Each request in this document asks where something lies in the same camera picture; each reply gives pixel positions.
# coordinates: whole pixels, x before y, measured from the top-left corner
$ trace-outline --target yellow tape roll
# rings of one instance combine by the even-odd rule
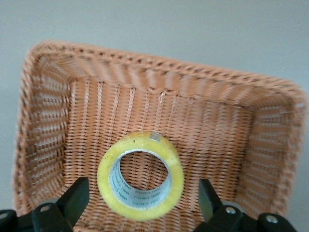
[[[160,186],[139,190],[124,180],[120,171],[121,158],[135,151],[150,153],[165,164],[169,174]],[[183,192],[183,170],[177,150],[159,133],[130,133],[103,156],[98,167],[98,188],[114,212],[137,221],[158,218],[176,205]]]

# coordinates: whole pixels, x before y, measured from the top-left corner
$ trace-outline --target metal screw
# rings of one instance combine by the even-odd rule
[[[225,211],[226,211],[228,214],[235,214],[235,213],[236,213],[236,210],[235,210],[233,207],[231,207],[231,206],[227,207],[227,208],[225,209]]]
[[[240,212],[245,213],[245,210],[244,210],[239,204],[237,204],[237,203],[235,203],[235,202],[231,202],[231,201],[222,201],[222,204],[223,204],[223,205],[226,205],[226,206],[232,206],[232,207],[234,207],[234,208],[236,208],[236,209],[239,209]]]
[[[40,209],[40,212],[45,212],[47,210],[50,209],[50,206],[49,205],[46,205],[46,206],[43,206],[41,209]]]
[[[268,222],[270,222],[270,223],[274,223],[274,224],[276,224],[276,223],[278,223],[278,219],[276,219],[274,216],[272,216],[272,215],[267,215],[266,216],[266,220],[268,221]]]
[[[7,216],[8,216],[7,213],[0,214],[0,219],[4,219],[4,218],[6,218]]]

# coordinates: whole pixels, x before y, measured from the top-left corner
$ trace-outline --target wicker basket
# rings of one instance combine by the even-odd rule
[[[300,153],[305,94],[287,80],[84,44],[44,42],[22,71],[14,202],[25,214],[89,177],[90,203],[75,231],[192,231],[198,181],[256,217],[285,214]],[[105,152],[131,131],[157,131],[185,175],[177,206],[136,222],[111,211],[97,187]],[[122,161],[125,179],[153,188],[166,176],[152,156]]]

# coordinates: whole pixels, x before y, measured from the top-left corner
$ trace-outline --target screw head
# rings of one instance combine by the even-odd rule
[[[43,206],[41,209],[40,209],[40,212],[45,212],[45,211],[47,211],[47,210],[49,210],[50,209],[50,206],[49,205],[45,205],[45,206]]]
[[[278,219],[276,219],[274,216],[272,216],[272,215],[267,215],[266,216],[266,220],[269,222],[269,223],[274,223],[274,224],[276,224],[276,223],[278,223]]]
[[[225,208],[225,211],[226,211],[228,214],[235,214],[235,213],[236,213],[236,210],[235,210],[233,207],[231,207],[231,206]]]
[[[7,213],[0,214],[0,220],[6,218],[7,216],[8,216]]]

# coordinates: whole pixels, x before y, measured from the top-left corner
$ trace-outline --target basket bottom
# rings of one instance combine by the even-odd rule
[[[93,194],[88,207],[74,227],[76,232],[191,232],[203,221],[200,211],[174,207],[163,217],[134,221],[114,213],[98,194]]]

